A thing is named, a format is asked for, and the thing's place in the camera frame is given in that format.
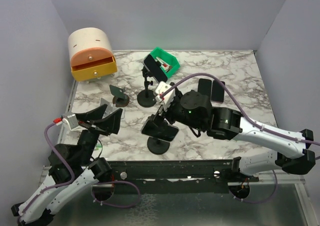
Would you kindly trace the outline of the silver folding phone stand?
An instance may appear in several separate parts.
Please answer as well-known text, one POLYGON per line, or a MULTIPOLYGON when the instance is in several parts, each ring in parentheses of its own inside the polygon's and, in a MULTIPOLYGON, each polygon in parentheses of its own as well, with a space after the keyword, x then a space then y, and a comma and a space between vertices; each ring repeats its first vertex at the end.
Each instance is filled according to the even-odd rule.
POLYGON ((103 114, 103 118, 109 116, 110 114, 112 114, 113 112, 115 112, 117 109, 119 109, 118 107, 116 107, 115 104, 111 104, 110 102, 108 102, 106 99, 104 98, 100 98, 100 106, 106 104, 107 105, 107 108, 106 110, 104 111, 104 114, 103 114))

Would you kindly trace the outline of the pink-edged black phone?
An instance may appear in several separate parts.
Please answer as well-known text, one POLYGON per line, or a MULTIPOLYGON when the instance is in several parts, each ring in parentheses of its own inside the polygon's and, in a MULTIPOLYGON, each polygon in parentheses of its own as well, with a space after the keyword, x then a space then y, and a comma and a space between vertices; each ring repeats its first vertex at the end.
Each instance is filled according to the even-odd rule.
POLYGON ((210 100, 217 103, 223 103, 225 96, 224 87, 217 81, 213 81, 211 87, 211 97, 210 100))

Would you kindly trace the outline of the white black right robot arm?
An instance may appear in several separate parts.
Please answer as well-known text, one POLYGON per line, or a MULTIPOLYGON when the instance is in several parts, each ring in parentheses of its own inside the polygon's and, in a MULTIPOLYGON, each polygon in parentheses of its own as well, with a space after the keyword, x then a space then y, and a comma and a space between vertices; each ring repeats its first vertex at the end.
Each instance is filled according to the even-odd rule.
POLYGON ((162 141, 171 142, 178 133, 175 122, 197 130, 196 136, 205 132, 218 140, 236 140, 268 148, 262 154, 236 157, 232 160, 230 177, 234 181, 256 173, 281 169, 289 174, 305 175, 316 164, 316 156, 305 142, 312 139, 312 132, 284 131, 260 122, 250 123, 244 114, 226 107, 212 106, 208 96, 191 90, 182 94, 176 90, 165 97, 162 105, 151 115, 141 133, 162 141))

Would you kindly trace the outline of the brown round-base phone stand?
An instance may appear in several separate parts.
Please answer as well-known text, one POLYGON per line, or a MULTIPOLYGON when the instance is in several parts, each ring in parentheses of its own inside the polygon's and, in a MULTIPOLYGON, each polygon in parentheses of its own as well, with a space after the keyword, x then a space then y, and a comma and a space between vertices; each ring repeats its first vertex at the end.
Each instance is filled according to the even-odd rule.
POLYGON ((114 85, 109 86, 110 92, 113 95, 112 103, 116 107, 126 107, 129 102, 130 98, 129 96, 125 93, 125 90, 123 88, 116 87, 114 85))

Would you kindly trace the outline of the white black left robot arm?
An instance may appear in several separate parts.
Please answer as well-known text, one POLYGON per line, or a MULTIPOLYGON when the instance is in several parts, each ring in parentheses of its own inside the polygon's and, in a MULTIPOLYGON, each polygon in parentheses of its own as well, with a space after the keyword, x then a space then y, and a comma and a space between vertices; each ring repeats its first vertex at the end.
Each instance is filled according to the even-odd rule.
POLYGON ((99 136, 118 134, 120 130, 123 110, 118 108, 104 116, 107 108, 107 104, 102 104, 86 113, 68 112, 45 128, 44 135, 51 147, 50 169, 28 200, 11 207, 18 225, 48 225, 54 215, 83 190, 111 181, 112 168, 106 159, 92 158, 99 136), (70 131, 81 132, 77 144, 51 143, 47 132, 60 124, 70 131))

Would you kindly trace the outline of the silver-edged phone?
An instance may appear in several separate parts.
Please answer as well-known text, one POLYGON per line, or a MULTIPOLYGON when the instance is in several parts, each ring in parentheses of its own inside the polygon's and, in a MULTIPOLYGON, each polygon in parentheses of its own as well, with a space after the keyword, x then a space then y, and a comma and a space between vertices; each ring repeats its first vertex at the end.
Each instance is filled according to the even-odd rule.
POLYGON ((172 142, 178 132, 179 129, 177 127, 171 126, 164 121, 155 123, 148 120, 141 129, 141 134, 167 142, 172 142))

